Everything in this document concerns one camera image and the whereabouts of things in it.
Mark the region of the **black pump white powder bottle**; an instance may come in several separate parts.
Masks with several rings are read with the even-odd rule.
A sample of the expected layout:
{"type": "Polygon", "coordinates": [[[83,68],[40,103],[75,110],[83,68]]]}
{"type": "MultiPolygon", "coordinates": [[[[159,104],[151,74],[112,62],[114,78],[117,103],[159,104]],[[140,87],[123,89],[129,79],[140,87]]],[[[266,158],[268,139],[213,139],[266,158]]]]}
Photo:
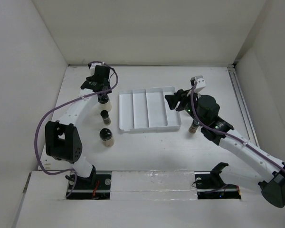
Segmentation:
{"type": "Polygon", "coordinates": [[[111,111],[112,105],[111,105],[111,102],[110,102],[110,99],[109,99],[108,95],[100,96],[99,106],[100,106],[100,110],[101,111],[103,111],[103,110],[106,110],[108,112],[111,111]]]}

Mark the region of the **small black cap spice jar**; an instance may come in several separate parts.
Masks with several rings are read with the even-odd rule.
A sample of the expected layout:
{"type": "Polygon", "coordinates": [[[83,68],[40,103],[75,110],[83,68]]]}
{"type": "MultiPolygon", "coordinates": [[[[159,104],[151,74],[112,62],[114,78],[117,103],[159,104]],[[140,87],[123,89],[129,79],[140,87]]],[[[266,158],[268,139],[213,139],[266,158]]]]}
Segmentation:
{"type": "Polygon", "coordinates": [[[102,110],[100,112],[100,115],[101,115],[105,125],[110,125],[111,124],[111,119],[109,117],[109,112],[107,110],[102,110]]]}

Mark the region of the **brown spice bottle yellow label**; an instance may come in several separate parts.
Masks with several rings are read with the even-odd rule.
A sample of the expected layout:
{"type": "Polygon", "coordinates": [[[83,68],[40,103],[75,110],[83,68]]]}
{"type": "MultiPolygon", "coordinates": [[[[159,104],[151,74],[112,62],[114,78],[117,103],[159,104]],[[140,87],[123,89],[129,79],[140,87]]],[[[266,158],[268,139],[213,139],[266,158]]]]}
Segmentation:
{"type": "Polygon", "coordinates": [[[196,120],[193,120],[191,123],[191,126],[189,127],[189,133],[194,134],[196,133],[196,131],[199,128],[199,122],[197,122],[196,120]]]}

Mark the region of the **round black cap powder bottle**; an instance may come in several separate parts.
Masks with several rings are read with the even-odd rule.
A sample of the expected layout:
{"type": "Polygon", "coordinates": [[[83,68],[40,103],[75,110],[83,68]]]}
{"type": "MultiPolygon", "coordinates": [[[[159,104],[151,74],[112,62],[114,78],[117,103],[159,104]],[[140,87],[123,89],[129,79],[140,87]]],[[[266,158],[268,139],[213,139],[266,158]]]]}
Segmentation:
{"type": "Polygon", "coordinates": [[[104,146],[112,147],[114,145],[114,137],[113,137],[113,133],[110,129],[103,128],[100,131],[99,136],[100,136],[104,146]]]}

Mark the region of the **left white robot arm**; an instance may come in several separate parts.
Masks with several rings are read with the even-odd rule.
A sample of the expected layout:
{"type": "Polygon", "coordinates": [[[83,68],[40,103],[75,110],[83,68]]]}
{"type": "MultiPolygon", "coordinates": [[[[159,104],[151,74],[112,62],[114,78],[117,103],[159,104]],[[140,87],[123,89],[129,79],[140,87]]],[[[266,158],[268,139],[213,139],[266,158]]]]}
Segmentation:
{"type": "Polygon", "coordinates": [[[82,155],[82,142],[77,127],[83,122],[89,111],[96,105],[100,110],[112,109],[108,94],[110,90],[111,68],[103,64],[92,64],[91,75],[81,85],[79,100],[71,104],[68,110],[55,122],[49,121],[45,126],[46,154],[57,161],[72,164],[85,188],[96,184],[93,165],[82,155]]]}

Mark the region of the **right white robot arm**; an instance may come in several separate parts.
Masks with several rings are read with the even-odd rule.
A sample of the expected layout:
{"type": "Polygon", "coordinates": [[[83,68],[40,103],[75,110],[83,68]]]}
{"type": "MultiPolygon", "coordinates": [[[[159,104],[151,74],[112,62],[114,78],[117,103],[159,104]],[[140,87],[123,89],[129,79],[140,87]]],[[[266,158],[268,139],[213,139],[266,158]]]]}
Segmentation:
{"type": "Polygon", "coordinates": [[[220,162],[210,172],[215,189],[227,184],[239,185],[261,193],[263,198],[277,208],[285,206],[285,161],[278,159],[244,138],[230,123],[219,116],[220,106],[210,95],[200,95],[192,90],[178,90],[164,99],[171,110],[185,111],[193,119],[192,125],[201,128],[209,141],[223,148],[251,167],[256,177],[242,171],[223,170],[228,163],[220,162]]]}

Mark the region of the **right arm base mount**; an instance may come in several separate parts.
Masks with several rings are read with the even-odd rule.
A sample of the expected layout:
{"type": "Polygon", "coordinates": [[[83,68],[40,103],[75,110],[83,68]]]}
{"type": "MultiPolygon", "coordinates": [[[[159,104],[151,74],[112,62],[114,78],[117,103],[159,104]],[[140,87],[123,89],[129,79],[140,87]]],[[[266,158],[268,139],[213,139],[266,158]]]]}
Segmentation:
{"type": "Polygon", "coordinates": [[[233,184],[225,184],[220,177],[222,170],[228,164],[220,162],[210,171],[195,171],[192,188],[197,190],[197,197],[200,200],[224,200],[241,199],[239,187],[233,184]]]}

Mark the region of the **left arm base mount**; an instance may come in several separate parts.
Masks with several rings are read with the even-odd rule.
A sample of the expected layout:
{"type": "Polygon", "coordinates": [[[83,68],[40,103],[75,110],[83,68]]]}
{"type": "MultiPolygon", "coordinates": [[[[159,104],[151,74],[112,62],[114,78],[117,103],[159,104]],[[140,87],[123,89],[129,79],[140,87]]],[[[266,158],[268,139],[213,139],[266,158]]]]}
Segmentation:
{"type": "Polygon", "coordinates": [[[95,171],[92,178],[78,177],[74,183],[75,175],[66,175],[68,186],[66,199],[68,200],[109,200],[111,193],[112,172],[95,171]]]}

